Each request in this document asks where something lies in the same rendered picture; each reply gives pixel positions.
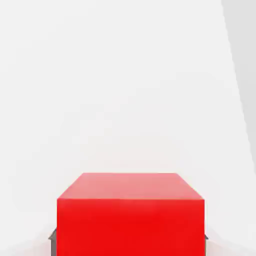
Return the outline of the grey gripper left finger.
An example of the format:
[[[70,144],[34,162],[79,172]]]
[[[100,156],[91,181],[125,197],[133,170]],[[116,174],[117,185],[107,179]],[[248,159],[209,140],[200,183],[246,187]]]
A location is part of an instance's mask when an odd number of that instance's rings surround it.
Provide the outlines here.
[[[55,228],[47,240],[40,242],[33,249],[31,256],[57,256],[57,229]]]

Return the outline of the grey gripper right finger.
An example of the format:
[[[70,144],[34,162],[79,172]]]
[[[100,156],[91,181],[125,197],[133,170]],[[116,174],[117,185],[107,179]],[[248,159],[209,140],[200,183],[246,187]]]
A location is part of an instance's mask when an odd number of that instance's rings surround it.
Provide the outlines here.
[[[220,236],[205,235],[205,256],[226,256],[224,241]]]

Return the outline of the small red cube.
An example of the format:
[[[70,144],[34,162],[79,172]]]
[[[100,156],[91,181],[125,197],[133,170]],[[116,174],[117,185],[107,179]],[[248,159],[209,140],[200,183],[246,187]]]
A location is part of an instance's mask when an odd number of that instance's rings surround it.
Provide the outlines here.
[[[205,201],[176,173],[83,173],[57,199],[56,256],[205,256]]]

